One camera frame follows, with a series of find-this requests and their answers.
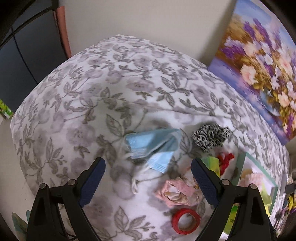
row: black and white scrunchie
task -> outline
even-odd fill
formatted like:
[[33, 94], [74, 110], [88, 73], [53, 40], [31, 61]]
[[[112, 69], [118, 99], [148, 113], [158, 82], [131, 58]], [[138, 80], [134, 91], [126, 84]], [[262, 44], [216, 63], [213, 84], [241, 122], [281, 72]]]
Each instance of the black and white scrunchie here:
[[223, 146], [223, 142], [229, 135], [229, 127], [223, 128], [218, 124], [207, 124], [194, 131], [192, 138], [204, 152], [209, 152], [215, 146]]

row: white wall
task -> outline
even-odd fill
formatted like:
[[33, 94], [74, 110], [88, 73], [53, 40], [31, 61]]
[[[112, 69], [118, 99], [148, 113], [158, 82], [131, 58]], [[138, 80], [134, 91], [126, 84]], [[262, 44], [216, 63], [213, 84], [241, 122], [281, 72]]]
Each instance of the white wall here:
[[0, 124], [0, 213], [14, 234], [11, 214], [16, 213], [27, 222], [26, 211], [32, 209], [33, 202], [34, 196], [22, 173], [20, 159], [13, 145], [10, 121], [3, 120]]
[[116, 34], [152, 40], [209, 64], [235, 0], [60, 0], [72, 54]]
[[294, 137], [292, 140], [290, 140], [287, 144], [286, 144], [286, 148], [288, 150], [288, 152], [290, 153], [290, 155], [295, 154], [296, 155], [296, 137]]

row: bed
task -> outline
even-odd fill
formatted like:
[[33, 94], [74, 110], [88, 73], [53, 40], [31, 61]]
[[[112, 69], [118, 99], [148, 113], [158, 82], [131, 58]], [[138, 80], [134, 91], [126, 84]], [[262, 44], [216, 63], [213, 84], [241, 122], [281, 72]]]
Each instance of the bed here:
[[[106, 172], [84, 211], [102, 240], [195, 240], [213, 208], [202, 199], [202, 217], [190, 235], [176, 234], [169, 209], [154, 192], [184, 173], [205, 154], [191, 134], [205, 123], [229, 127], [224, 148], [237, 158], [249, 152], [278, 186], [287, 175], [289, 154], [258, 112], [207, 67], [164, 45], [131, 36], [105, 39], [74, 55], [50, 73], [24, 100], [11, 121], [20, 167], [34, 195], [40, 183], [65, 184], [98, 156]], [[130, 132], [181, 129], [179, 149], [167, 172], [150, 169], [131, 190], [141, 159], [122, 159]], [[281, 209], [278, 196], [270, 216]], [[60, 206], [68, 232], [71, 226]]]

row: surgical mask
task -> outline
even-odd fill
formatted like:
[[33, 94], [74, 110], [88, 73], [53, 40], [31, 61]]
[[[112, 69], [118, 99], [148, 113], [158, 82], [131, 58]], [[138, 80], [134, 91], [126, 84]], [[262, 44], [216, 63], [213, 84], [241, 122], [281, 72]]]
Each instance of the surgical mask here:
[[127, 134], [125, 143], [130, 158], [145, 158], [150, 168], [164, 173], [174, 152], [179, 148], [180, 140], [181, 130], [158, 129]]

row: flower painting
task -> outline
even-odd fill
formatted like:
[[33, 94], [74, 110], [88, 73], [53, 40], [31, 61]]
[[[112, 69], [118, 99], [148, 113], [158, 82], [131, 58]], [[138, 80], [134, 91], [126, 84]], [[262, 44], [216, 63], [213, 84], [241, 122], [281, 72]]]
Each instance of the flower painting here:
[[209, 70], [237, 90], [284, 145], [296, 135], [296, 46], [259, 0], [238, 0]]

